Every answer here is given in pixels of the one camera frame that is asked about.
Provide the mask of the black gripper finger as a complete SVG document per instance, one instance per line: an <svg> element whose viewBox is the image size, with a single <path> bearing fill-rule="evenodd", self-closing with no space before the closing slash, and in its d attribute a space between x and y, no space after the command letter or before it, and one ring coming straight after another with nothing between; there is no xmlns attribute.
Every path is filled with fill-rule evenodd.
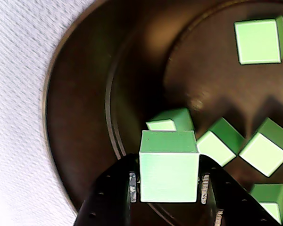
<svg viewBox="0 0 283 226"><path fill-rule="evenodd" d="M75 226L129 226L131 203L137 202L138 154L131 153L104 171L92 184Z"/></svg>
<svg viewBox="0 0 283 226"><path fill-rule="evenodd" d="M200 203L210 206L212 225L280 225L226 170L208 156L200 156L199 178Z"/></svg>

